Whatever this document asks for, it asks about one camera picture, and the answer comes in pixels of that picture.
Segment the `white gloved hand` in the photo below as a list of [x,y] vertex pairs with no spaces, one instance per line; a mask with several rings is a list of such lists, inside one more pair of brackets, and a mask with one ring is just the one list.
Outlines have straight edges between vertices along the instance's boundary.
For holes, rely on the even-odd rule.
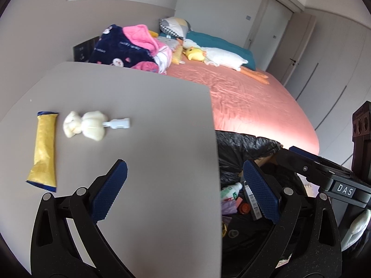
[[356,243],[370,223],[370,210],[366,209],[350,225],[341,242],[342,252]]

